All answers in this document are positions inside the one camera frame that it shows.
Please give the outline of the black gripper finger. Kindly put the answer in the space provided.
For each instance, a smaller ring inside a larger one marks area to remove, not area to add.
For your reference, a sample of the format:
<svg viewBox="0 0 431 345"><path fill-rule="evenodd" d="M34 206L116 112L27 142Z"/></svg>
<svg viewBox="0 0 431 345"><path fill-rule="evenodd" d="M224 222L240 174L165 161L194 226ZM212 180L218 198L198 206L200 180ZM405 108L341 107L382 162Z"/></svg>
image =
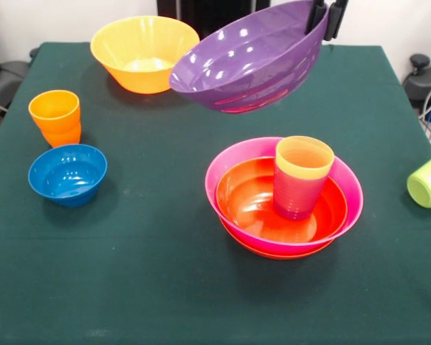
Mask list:
<svg viewBox="0 0 431 345"><path fill-rule="evenodd" d="M328 25L323 37L325 41L331 41L338 36L347 5L348 0L336 0L330 5L328 13Z"/></svg>
<svg viewBox="0 0 431 345"><path fill-rule="evenodd" d="M305 34L308 35L320 23L326 13L327 6L324 0L313 0L307 19Z"/></svg>

